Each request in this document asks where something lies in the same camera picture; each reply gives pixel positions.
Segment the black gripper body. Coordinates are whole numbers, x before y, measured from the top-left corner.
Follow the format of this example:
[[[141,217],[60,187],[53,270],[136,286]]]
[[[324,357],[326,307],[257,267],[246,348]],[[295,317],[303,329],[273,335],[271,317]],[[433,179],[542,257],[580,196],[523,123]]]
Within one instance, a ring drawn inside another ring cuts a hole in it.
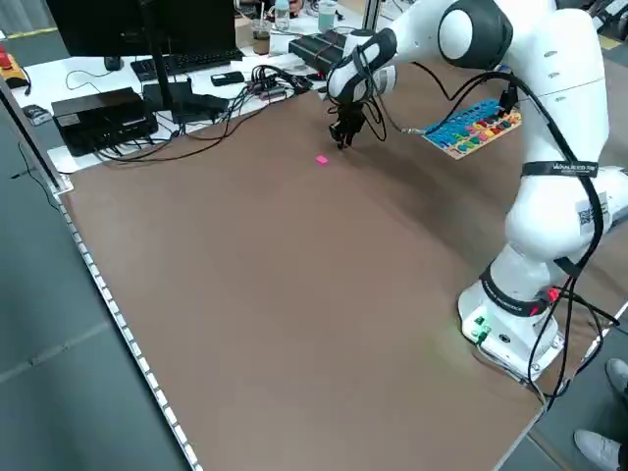
[[[338,118],[341,134],[360,133],[366,121],[363,108],[364,104],[362,102],[339,105]]]

